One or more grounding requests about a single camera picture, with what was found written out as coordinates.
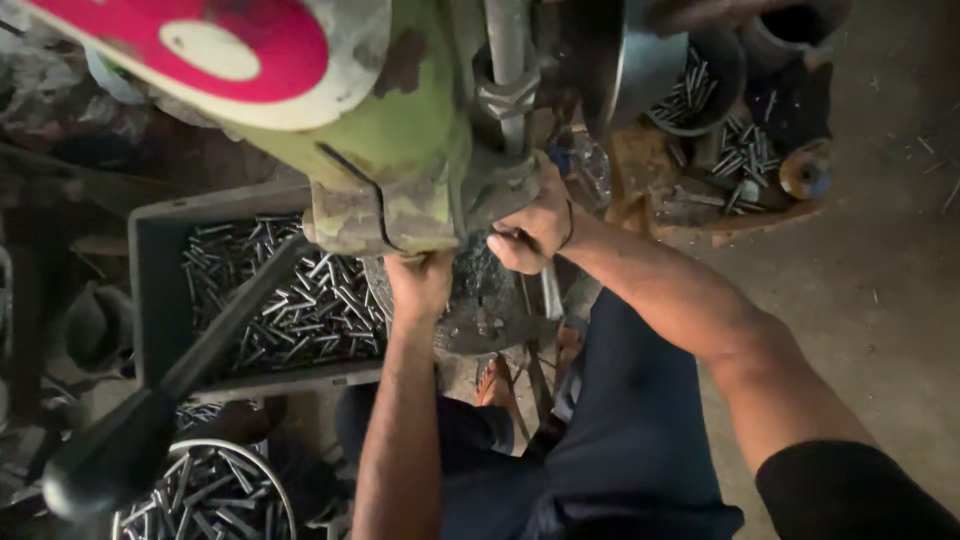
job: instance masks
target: forearm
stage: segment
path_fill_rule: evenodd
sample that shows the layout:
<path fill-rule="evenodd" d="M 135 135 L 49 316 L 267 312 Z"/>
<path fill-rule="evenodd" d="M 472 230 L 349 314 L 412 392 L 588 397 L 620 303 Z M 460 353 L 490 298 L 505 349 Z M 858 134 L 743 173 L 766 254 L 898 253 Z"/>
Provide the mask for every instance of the forearm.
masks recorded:
<path fill-rule="evenodd" d="M 560 255 L 616 293 L 657 333 L 696 356 L 735 353 L 771 317 L 705 265 L 584 213 Z"/>
<path fill-rule="evenodd" d="M 875 444 L 806 362 L 790 330 L 730 282 L 672 248 L 588 216 L 578 216 L 574 231 L 561 255 L 705 363 L 752 471 L 804 441 Z"/>
<path fill-rule="evenodd" d="M 354 538 L 439 536 L 441 466 L 432 339 L 433 325 L 394 325 L 360 457 Z"/>

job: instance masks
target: pile of metal pins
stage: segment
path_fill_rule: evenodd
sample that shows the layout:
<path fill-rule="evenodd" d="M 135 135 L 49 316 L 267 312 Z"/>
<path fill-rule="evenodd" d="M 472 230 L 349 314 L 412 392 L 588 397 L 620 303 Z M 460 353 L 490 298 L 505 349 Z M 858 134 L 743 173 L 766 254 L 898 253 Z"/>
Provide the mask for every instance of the pile of metal pins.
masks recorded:
<path fill-rule="evenodd" d="M 189 449 L 149 499 L 113 515 L 113 538 L 126 540 L 284 540 L 290 522 L 274 483 L 229 450 Z"/>
<path fill-rule="evenodd" d="M 709 63 L 690 45 L 686 54 L 686 69 L 673 91 L 662 102 L 654 105 L 656 118 L 674 128 L 687 128 L 703 112 L 720 82 L 709 70 Z"/>
<path fill-rule="evenodd" d="M 182 252 L 194 333 L 202 333 L 237 287 L 301 228 L 296 215 L 264 215 L 194 228 Z M 230 354 L 225 375 L 379 357 L 385 329 L 386 316 L 372 297 L 360 260 L 318 248 L 290 269 L 290 281 L 250 321 Z"/>
<path fill-rule="evenodd" d="M 720 178 L 740 176 L 740 183 L 731 197 L 732 203 L 728 204 L 727 213 L 730 213 L 732 204 L 736 203 L 750 182 L 757 184 L 756 189 L 752 190 L 757 194 L 761 189 L 770 187 L 767 175 L 779 171 L 781 163 L 782 160 L 762 129 L 757 125 L 744 127 L 738 118 L 729 116 L 723 128 L 720 160 L 710 171 L 710 174 Z M 753 200 L 748 202 L 756 202 L 755 197 L 750 199 Z"/>
<path fill-rule="evenodd" d="M 177 433 L 192 430 L 200 424 L 212 422 L 224 404 L 181 404 L 177 407 Z"/>

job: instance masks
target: black lever handle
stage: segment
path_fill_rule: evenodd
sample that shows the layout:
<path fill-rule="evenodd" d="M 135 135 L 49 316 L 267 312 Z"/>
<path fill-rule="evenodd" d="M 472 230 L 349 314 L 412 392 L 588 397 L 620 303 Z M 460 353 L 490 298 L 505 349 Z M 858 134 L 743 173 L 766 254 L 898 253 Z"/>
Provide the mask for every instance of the black lever handle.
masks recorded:
<path fill-rule="evenodd" d="M 209 328 L 177 361 L 157 388 L 141 388 L 89 430 L 74 436 L 47 462 L 43 497 L 61 518 L 83 521 L 116 510 L 149 491 L 175 434 L 177 404 L 218 365 L 253 313 L 289 277 L 310 244 L 289 238 L 237 291 Z"/>

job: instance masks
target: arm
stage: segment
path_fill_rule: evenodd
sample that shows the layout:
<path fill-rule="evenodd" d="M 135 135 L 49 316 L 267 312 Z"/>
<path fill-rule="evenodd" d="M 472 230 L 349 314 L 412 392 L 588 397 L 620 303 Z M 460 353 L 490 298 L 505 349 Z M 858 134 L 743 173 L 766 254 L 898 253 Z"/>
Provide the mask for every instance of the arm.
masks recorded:
<path fill-rule="evenodd" d="M 433 331 L 450 296 L 453 254 L 384 258 L 394 326 L 360 455 L 353 537 L 440 536 L 440 441 Z"/>
<path fill-rule="evenodd" d="M 737 441 L 754 472 L 771 455 L 804 441 L 875 444 L 780 320 L 676 250 L 578 210 L 568 212 L 556 167 L 541 165 L 546 173 L 537 200 L 497 225 L 522 234 L 488 239 L 504 265 L 533 274 L 545 255 L 559 250 L 657 333 L 700 358 L 730 407 Z"/>

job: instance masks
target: hand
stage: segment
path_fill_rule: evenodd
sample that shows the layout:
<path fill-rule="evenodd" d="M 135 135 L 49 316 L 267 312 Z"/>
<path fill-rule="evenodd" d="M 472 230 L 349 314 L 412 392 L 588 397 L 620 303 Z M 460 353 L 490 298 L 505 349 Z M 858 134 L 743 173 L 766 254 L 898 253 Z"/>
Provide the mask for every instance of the hand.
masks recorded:
<path fill-rule="evenodd" d="M 453 257 L 454 252 L 450 250 L 383 258 L 394 290 L 395 325 L 437 324 L 450 299 Z"/>
<path fill-rule="evenodd" d="M 573 232 L 572 206 L 557 166 L 538 152 L 543 174 L 540 193 L 526 208 L 493 224 L 496 233 L 487 246 L 504 266 L 528 275 L 537 274 Z"/>

